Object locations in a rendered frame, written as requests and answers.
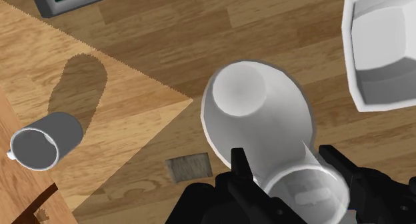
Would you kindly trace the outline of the angular white bowl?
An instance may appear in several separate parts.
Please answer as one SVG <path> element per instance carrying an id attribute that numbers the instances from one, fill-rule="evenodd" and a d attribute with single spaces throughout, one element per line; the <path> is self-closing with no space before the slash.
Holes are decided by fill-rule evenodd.
<path id="1" fill-rule="evenodd" d="M 344 0 L 341 32 L 358 111 L 416 106 L 416 0 Z"/>

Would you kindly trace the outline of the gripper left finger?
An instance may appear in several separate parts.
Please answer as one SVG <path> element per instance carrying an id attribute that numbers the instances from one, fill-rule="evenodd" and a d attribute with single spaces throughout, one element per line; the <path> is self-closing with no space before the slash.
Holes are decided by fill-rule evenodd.
<path id="1" fill-rule="evenodd" d="M 278 197 L 270 197 L 253 180 L 244 149 L 231 150 L 231 177 L 227 190 L 243 209 L 250 224 L 307 224 Z"/>

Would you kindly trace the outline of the clear drinking glass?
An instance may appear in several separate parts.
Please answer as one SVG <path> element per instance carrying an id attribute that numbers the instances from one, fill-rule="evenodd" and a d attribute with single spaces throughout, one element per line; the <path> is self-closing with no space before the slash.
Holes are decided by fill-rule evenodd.
<path id="1" fill-rule="evenodd" d="M 274 167 L 261 182 L 270 197 L 282 199 L 307 224 L 339 224 L 350 202 L 345 179 L 303 141 L 279 146 Z"/>

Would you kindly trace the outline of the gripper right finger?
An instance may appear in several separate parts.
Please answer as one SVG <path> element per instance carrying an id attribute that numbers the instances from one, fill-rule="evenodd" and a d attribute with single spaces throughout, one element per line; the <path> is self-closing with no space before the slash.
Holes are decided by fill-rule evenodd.
<path id="1" fill-rule="evenodd" d="M 371 168 L 358 167 L 332 145 L 320 145 L 319 154 L 349 187 L 349 208 L 358 224 L 416 224 L 416 176 L 408 184 L 392 180 Z"/>

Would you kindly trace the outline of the grey square pad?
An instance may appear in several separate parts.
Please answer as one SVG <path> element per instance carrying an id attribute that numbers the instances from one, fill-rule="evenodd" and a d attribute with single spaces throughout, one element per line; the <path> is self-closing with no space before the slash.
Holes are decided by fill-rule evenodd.
<path id="1" fill-rule="evenodd" d="M 174 183 L 213 176 L 207 153 L 168 159 L 165 164 Z"/>

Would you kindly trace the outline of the grey mug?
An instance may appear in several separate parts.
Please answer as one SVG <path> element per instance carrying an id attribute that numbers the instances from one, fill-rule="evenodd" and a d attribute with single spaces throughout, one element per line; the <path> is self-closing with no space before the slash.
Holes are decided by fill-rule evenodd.
<path id="1" fill-rule="evenodd" d="M 7 156 L 30 170 L 46 171 L 76 148 L 82 138 L 82 126 L 74 116 L 55 112 L 16 131 Z"/>

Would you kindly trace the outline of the round white bowl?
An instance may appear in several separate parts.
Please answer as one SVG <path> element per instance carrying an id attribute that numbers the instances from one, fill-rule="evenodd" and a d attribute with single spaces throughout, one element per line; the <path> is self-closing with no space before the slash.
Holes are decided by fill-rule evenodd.
<path id="1" fill-rule="evenodd" d="M 285 72 L 256 61 L 218 70 L 205 88 L 201 123 L 207 141 L 230 166 L 242 147 L 258 182 L 305 156 L 314 124 L 300 88 Z"/>

